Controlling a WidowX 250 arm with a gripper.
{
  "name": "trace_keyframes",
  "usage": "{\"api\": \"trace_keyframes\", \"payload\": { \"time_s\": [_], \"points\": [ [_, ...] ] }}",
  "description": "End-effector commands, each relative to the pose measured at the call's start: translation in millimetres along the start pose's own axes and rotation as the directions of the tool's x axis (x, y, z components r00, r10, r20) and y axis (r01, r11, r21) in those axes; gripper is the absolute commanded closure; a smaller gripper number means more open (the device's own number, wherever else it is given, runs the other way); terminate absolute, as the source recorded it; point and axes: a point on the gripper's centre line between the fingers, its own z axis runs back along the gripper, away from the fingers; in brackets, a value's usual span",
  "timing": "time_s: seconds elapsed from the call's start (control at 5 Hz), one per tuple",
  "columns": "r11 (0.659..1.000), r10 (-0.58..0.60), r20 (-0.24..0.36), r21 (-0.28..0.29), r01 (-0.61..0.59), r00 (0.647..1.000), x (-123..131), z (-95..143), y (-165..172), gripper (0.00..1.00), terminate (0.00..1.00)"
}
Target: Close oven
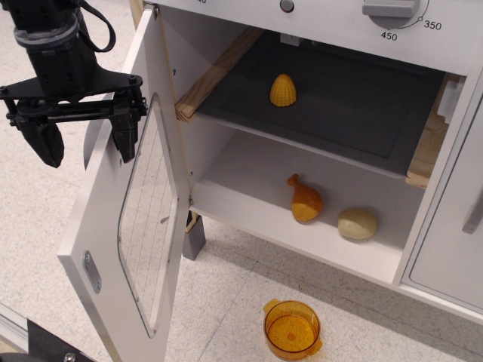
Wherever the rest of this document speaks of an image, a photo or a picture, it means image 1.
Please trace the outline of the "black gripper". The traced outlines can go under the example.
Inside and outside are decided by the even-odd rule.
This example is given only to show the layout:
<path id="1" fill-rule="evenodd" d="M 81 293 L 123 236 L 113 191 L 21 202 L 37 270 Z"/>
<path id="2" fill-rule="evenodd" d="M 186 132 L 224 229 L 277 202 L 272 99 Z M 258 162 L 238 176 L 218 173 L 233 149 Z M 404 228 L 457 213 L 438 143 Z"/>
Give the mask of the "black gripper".
<path id="1" fill-rule="evenodd" d="M 138 121 L 147 113 L 139 75 L 95 66 L 88 87 L 79 92 L 47 95 L 38 78 L 1 87 L 7 119 L 18 127 L 40 159 L 58 168 L 64 156 L 62 134 L 55 123 L 109 119 L 112 137 L 125 164 L 136 155 Z"/>

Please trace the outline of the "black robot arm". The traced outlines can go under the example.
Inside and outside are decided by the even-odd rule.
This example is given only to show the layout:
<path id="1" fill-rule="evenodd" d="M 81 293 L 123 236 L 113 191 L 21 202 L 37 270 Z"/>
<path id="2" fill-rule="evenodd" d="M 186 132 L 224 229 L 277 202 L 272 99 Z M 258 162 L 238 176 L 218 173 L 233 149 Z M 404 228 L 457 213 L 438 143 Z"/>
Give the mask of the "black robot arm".
<path id="1" fill-rule="evenodd" d="M 105 17 L 85 1 L 3 1 L 14 21 L 14 37 L 23 47 L 35 77 L 1 88 L 7 118 L 40 159 L 59 167 L 64 144 L 60 122 L 109 119 L 112 137 L 123 162 L 135 156 L 138 122 L 146 115 L 146 99 L 139 75 L 102 68 L 96 55 L 109 52 L 109 42 L 92 42 L 83 11 Z"/>

